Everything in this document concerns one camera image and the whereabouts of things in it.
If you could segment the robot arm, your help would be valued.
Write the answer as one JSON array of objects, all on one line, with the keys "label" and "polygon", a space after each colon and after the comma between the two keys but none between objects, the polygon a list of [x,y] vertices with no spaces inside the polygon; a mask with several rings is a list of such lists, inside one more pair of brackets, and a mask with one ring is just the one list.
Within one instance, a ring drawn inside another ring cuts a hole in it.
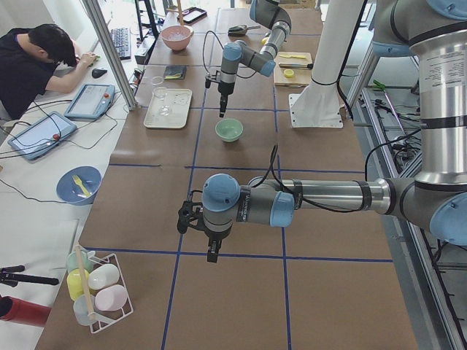
[{"label": "robot arm", "polygon": [[253,1],[250,7],[250,19],[270,29],[271,32],[267,43],[258,52],[248,47],[242,40],[229,42],[224,46],[220,70],[215,75],[217,90],[220,93],[220,117],[224,116],[228,97],[234,92],[239,64],[265,77],[271,76],[276,66],[274,59],[291,32],[290,16],[279,6],[278,1]]},{"label": "robot arm", "polygon": [[[294,128],[331,126],[344,44],[351,44],[355,31],[350,29],[359,24],[365,2],[329,2],[312,80],[301,94],[291,95]],[[291,30],[290,16],[278,3],[252,1],[250,18],[271,29],[261,51],[243,41],[228,43],[220,71],[207,75],[206,88],[218,84],[220,117],[240,63],[267,77],[273,72],[273,59]],[[190,194],[178,211],[179,233],[193,228],[209,238],[208,262],[217,262],[234,222],[283,228],[300,208],[373,210],[405,219],[441,241],[466,246],[466,1],[377,1],[374,25],[376,56],[416,55],[419,60],[421,170],[415,177],[372,182],[266,179],[269,172],[274,175],[274,146],[263,178],[240,186],[230,175],[215,174],[196,191],[201,202],[192,202]]]}]

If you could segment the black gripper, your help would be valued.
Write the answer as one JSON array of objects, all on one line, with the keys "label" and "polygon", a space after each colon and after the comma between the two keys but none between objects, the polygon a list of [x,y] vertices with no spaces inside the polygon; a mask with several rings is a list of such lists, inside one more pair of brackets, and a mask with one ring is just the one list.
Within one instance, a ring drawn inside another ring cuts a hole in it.
[{"label": "black gripper", "polygon": [[219,82],[218,91],[221,95],[219,117],[224,117],[228,97],[234,92],[234,84],[232,82]]},{"label": "black gripper", "polygon": [[[203,206],[201,202],[186,200],[178,211],[177,230],[180,234],[185,234],[188,228],[198,231],[205,231],[203,219]],[[207,250],[207,262],[216,263],[221,248],[220,239],[210,239]]]}]

